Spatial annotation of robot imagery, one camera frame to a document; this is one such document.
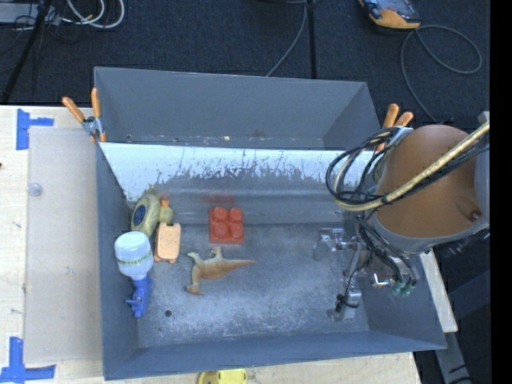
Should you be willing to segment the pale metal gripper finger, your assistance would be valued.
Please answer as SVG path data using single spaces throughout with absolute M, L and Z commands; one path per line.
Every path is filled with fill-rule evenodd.
M 336 322 L 351 322 L 355 320 L 360 304 L 361 293 L 358 291 L 339 294 L 335 300 L 334 307 L 326 312 L 327 317 Z
M 312 258 L 315 261 L 320 261 L 329 253 L 352 250 L 355 245 L 355 239 L 348 238 L 344 230 L 319 230 Z

